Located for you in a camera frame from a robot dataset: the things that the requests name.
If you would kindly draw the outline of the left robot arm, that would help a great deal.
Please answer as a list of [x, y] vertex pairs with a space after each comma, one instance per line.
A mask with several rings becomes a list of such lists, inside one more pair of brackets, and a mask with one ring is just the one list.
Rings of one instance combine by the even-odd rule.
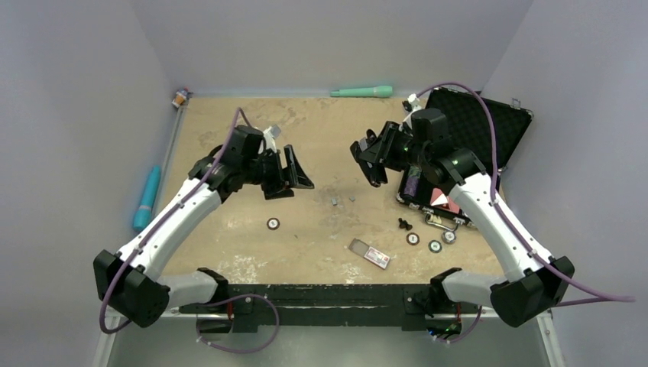
[[134, 239], [117, 252], [101, 251], [93, 269], [101, 310], [108, 307], [127, 323], [149, 327], [165, 311], [200, 304], [210, 313], [225, 308], [228, 280], [208, 268], [162, 275], [189, 234], [244, 185], [258, 185], [266, 200], [314, 188], [292, 145], [272, 148], [269, 131], [246, 125], [231, 129], [223, 145], [198, 160], [180, 190]]

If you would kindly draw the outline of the black stapler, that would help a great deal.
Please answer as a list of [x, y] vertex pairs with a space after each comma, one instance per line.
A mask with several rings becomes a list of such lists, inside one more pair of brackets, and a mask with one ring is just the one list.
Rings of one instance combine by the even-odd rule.
[[383, 162], [370, 162], [370, 163], [372, 163], [372, 164], [380, 164], [380, 165], [383, 166]]

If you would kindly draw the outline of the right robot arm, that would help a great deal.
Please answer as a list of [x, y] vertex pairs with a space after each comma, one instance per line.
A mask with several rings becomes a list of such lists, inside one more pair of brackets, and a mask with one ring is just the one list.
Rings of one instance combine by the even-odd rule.
[[504, 220], [508, 208], [485, 166], [467, 148], [460, 148], [438, 109], [412, 112], [408, 122], [386, 122], [380, 134], [372, 130], [350, 146], [353, 158], [373, 187], [387, 182], [386, 171], [420, 169], [463, 210], [496, 256], [502, 278], [451, 268], [430, 281], [426, 306], [447, 311], [459, 302], [494, 309], [508, 326], [519, 327], [556, 306], [563, 298], [575, 267], [565, 256], [555, 258], [540, 244], [524, 246], [531, 234], [518, 222]]

